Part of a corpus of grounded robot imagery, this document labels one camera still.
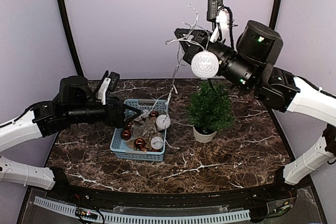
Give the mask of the white woven ball light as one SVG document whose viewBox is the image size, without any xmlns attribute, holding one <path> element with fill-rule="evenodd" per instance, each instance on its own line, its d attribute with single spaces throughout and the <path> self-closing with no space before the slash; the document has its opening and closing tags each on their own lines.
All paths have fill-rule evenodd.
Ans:
<svg viewBox="0 0 336 224">
<path fill-rule="evenodd" d="M 191 61 L 192 72 L 201 79 L 210 79 L 217 75 L 219 62 L 214 53 L 201 51 Z"/>
<path fill-rule="evenodd" d="M 171 125 L 171 119 L 167 114 L 161 114 L 156 118 L 156 127 L 159 131 L 166 130 Z"/>
<path fill-rule="evenodd" d="M 155 136 L 151 139 L 151 147 L 154 149 L 160 149 L 164 146 L 164 140 L 160 136 Z"/>
</svg>

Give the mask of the small green christmas tree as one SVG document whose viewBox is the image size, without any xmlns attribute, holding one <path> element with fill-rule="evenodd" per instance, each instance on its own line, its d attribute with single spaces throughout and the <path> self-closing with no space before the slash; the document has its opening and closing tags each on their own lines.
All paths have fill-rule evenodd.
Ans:
<svg viewBox="0 0 336 224">
<path fill-rule="evenodd" d="M 226 86 L 201 81 L 199 88 L 191 94 L 187 105 L 189 122 L 204 135 L 230 128 L 234 115 Z"/>
</svg>

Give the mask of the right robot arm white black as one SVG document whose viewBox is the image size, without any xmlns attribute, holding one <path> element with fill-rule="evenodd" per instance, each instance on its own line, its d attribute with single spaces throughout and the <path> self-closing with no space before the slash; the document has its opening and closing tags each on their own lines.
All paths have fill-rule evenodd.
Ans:
<svg viewBox="0 0 336 224">
<path fill-rule="evenodd" d="M 192 63 L 203 53 L 210 55 L 216 63 L 214 74 L 237 86 L 240 95 L 254 91 L 254 97 L 270 109 L 308 115 L 327 124 L 308 151 L 276 171 L 276 182 L 268 187 L 271 199 L 280 199 L 287 193 L 288 185 L 296 185 L 335 158 L 335 95 L 274 66 L 283 47 L 278 32 L 250 20 L 236 49 L 220 41 L 209 42 L 209 34 L 200 29 L 177 28 L 174 35 L 180 40 L 185 62 Z"/>
</svg>

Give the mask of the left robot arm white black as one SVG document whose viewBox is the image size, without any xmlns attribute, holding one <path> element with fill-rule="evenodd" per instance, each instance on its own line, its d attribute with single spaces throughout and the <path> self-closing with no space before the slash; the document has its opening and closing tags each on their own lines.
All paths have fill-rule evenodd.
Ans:
<svg viewBox="0 0 336 224">
<path fill-rule="evenodd" d="M 125 127 L 141 115 L 141 110 L 110 96 L 119 78 L 115 72 L 105 72 L 95 90 L 89 88 L 88 79 L 82 76 L 61 79 L 53 100 L 32 104 L 20 116 L 1 125 L 1 151 L 48 137 L 73 124 L 102 122 L 118 129 Z M 36 167 L 1 156 L 1 181 L 53 189 L 63 201 L 74 197 L 64 171 L 57 167 Z"/>
</svg>

